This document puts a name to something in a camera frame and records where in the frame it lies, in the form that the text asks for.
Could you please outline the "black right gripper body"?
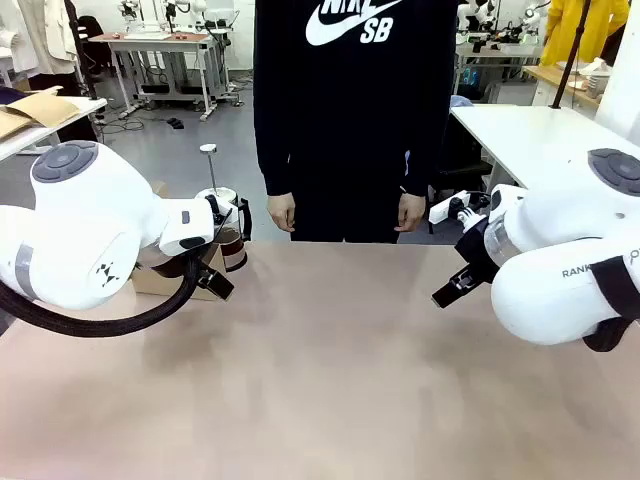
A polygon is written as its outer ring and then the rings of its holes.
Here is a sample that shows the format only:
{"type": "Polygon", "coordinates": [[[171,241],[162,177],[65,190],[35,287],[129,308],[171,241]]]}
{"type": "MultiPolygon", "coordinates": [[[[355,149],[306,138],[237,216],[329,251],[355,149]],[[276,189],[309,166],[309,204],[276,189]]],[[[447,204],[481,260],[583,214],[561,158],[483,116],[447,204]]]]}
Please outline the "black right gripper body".
{"type": "Polygon", "coordinates": [[[484,244],[487,226],[487,219],[480,220],[455,245],[455,250],[467,262],[467,266],[455,275],[460,289],[475,289],[482,283],[491,284],[499,270],[484,244]]]}

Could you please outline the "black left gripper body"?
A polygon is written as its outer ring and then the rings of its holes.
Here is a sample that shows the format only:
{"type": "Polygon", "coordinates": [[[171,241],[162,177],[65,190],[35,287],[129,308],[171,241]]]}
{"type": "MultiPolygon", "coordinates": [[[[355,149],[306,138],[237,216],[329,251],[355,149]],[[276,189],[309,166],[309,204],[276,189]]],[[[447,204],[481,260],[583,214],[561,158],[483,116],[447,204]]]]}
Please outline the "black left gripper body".
{"type": "Polygon", "coordinates": [[[153,244],[142,249],[142,266],[164,278],[185,277],[194,280],[209,247],[209,244],[205,244],[177,256],[169,256],[163,253],[157,244],[153,244]]]}

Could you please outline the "person's right hand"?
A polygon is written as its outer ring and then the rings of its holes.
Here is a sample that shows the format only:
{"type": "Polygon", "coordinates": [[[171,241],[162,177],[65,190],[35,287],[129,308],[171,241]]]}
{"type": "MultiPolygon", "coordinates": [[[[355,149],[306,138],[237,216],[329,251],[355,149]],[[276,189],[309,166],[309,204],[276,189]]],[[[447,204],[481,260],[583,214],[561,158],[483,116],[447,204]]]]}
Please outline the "person's right hand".
{"type": "Polygon", "coordinates": [[[295,201],[291,193],[269,196],[267,210],[274,224],[282,231],[292,233],[295,223],[295,201]]]}

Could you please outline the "person's left hand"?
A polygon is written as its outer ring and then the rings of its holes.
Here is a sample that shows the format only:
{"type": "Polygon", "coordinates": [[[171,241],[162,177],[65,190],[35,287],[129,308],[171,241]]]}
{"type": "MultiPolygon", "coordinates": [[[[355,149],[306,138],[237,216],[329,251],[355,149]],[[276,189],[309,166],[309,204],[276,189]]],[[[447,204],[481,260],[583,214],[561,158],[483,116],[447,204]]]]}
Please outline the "person's left hand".
{"type": "Polygon", "coordinates": [[[398,206],[398,225],[395,230],[399,233],[413,232],[420,224],[426,211],[426,198],[409,193],[400,196],[398,206]]]}

